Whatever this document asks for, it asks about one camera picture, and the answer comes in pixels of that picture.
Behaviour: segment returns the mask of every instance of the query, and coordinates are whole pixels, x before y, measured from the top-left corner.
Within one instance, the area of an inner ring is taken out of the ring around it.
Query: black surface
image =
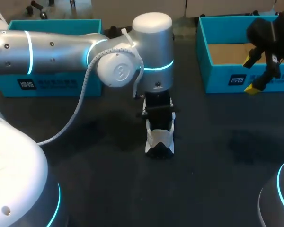
[[[144,155],[132,87],[88,99],[43,149],[77,227],[260,227],[257,199],[284,161],[284,93],[206,95],[193,42],[175,44],[175,156]],[[4,99],[7,120],[36,141],[70,118],[76,98]]]

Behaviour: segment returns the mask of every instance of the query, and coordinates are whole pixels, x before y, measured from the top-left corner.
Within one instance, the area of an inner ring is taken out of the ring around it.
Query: cardboard box
[[[266,70],[265,54],[251,69],[243,67],[254,48],[246,37],[248,26],[258,16],[200,17],[196,52],[206,93],[244,92],[254,78]],[[276,16],[262,16],[273,21]],[[284,62],[281,78],[267,84],[265,92],[284,91]]]

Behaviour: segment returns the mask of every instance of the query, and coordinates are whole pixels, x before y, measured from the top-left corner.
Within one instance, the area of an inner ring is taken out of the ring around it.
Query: robotic arm
[[[146,153],[166,158],[173,152],[175,114],[169,96],[173,84],[172,20],[163,13],[136,17],[133,30],[108,39],[102,34],[80,36],[29,31],[0,31],[0,74],[39,74],[86,71],[78,105],[65,127],[49,143],[63,134],[78,113],[91,70],[109,87],[133,84],[133,98],[145,97],[140,116],[146,119]],[[144,93],[137,92],[138,84]]]
[[[110,87],[125,86],[139,72],[133,97],[142,97],[137,94],[140,83],[145,97],[140,115],[146,120],[146,155],[172,157],[175,113],[169,96],[173,84],[169,16],[140,15],[130,33],[123,30],[123,36],[114,39],[101,34],[0,31],[0,74],[86,71],[74,114],[52,138],[36,144],[0,117],[0,227],[65,226],[67,212],[60,186],[49,173],[38,145],[53,141],[70,126],[82,104],[91,70]]]
[[[243,66],[251,68],[263,52],[267,62],[264,74],[256,78],[245,90],[249,94],[255,94],[265,90],[273,78],[281,76],[279,65],[284,59],[284,12],[272,22],[263,18],[255,19],[247,29],[247,37],[255,45],[255,49],[249,52]]]

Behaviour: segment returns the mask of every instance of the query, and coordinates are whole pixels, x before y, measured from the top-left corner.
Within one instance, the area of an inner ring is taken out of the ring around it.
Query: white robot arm
[[[55,136],[39,145],[53,141],[71,125],[81,107],[91,70],[110,87],[125,86],[139,72],[133,84],[133,98],[140,97],[137,87],[141,83],[145,95],[142,116],[149,120],[153,130],[159,130],[154,131],[155,134],[167,134],[161,130],[169,131],[174,118],[169,97],[173,84],[172,66],[172,20],[163,13],[146,13],[136,17],[133,30],[129,33],[123,30],[123,35],[114,39],[97,33],[72,36],[0,31],[0,74],[86,71],[78,106],[70,121]],[[153,143],[149,148],[160,143],[160,140],[151,141]],[[169,148],[172,143],[164,144]]]
[[[77,108],[54,137],[35,143],[0,116],[0,227],[65,227],[67,212],[59,184],[49,173],[39,145],[59,137],[72,123],[84,97],[91,70],[104,84],[123,87],[136,72],[133,97],[141,83],[145,95],[146,154],[173,155],[175,114],[169,96],[173,84],[171,18],[147,13],[133,21],[130,33],[108,39],[0,30],[0,74],[38,74],[86,71]]]

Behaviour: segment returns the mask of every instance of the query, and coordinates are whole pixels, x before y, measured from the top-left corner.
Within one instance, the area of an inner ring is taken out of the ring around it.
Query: yellow object
[[[260,90],[253,88],[252,84],[250,84],[244,91],[247,92],[250,95],[254,95],[256,93],[261,92]]]
[[[246,64],[246,62],[247,62],[249,59],[250,59],[250,57],[249,57],[249,56],[247,56],[247,58],[246,58],[246,60],[245,60],[245,62],[244,62],[244,64],[243,64],[243,65],[245,65],[245,64]]]

